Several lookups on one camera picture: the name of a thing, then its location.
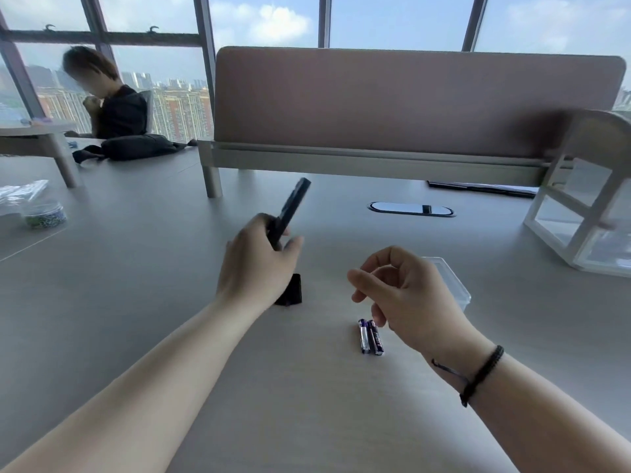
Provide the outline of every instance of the blue sky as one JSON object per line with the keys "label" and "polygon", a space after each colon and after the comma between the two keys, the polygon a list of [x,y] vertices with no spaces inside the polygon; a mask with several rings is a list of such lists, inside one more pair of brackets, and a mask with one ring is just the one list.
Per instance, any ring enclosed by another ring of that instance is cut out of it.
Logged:
{"label": "blue sky", "polygon": [[[85,30],[78,0],[0,0],[16,29]],[[315,47],[319,0],[211,0],[217,45]],[[194,32],[192,0],[100,0],[117,31]],[[333,0],[331,47],[460,50],[473,0]],[[59,67],[65,47],[21,45],[26,63]],[[489,0],[477,50],[607,54],[631,60],[631,0]],[[115,48],[122,71],[203,78],[197,48]],[[631,87],[627,76],[625,85]]]}

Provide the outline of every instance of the bracelet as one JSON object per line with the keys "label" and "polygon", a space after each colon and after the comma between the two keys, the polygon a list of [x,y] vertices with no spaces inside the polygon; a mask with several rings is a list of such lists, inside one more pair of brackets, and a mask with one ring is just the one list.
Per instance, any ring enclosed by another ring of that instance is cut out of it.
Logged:
{"label": "bracelet", "polygon": [[477,389],[478,385],[485,380],[485,378],[488,376],[489,373],[491,373],[493,368],[495,368],[495,365],[497,365],[497,363],[500,361],[500,358],[502,358],[502,355],[504,355],[504,347],[502,347],[501,345],[498,345],[493,351],[493,353],[491,354],[491,357],[488,358],[488,360],[485,362],[482,368],[480,368],[478,372],[475,374],[472,381],[469,381],[469,379],[466,378],[463,374],[458,373],[455,370],[449,367],[446,367],[445,365],[441,365],[435,359],[432,359],[432,365],[440,368],[441,370],[444,370],[445,372],[449,372],[453,375],[456,375],[466,382],[467,385],[465,386],[464,390],[462,391],[460,395],[462,406],[466,408],[467,405],[469,405],[469,400],[471,399],[471,397],[473,397],[473,394],[475,393],[475,390]]}

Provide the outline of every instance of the pink partition panel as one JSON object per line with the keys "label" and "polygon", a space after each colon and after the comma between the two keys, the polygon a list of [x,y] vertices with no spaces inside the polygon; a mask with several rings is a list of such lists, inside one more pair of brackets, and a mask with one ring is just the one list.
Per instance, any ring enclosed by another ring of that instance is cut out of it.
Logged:
{"label": "pink partition panel", "polygon": [[536,157],[572,108],[609,110],[617,56],[222,48],[215,139]]}

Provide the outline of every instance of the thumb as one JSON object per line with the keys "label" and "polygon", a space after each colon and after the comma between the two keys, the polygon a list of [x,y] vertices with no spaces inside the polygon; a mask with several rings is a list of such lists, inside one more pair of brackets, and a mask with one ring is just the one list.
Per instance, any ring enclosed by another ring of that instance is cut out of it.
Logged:
{"label": "thumb", "polygon": [[392,287],[365,270],[351,269],[346,277],[354,288],[377,303],[386,301],[392,294]]}
{"label": "thumb", "polygon": [[283,249],[283,256],[291,259],[294,263],[298,262],[298,256],[300,255],[304,242],[305,238],[302,236],[290,239]]}

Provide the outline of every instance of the brown hair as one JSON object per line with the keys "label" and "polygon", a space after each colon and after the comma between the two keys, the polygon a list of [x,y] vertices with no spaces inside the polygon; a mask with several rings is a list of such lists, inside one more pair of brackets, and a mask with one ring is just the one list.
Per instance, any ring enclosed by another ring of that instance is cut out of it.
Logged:
{"label": "brown hair", "polygon": [[70,76],[89,70],[103,73],[114,80],[119,78],[116,65],[107,59],[105,55],[88,47],[70,48],[64,53],[63,67],[64,71]]}

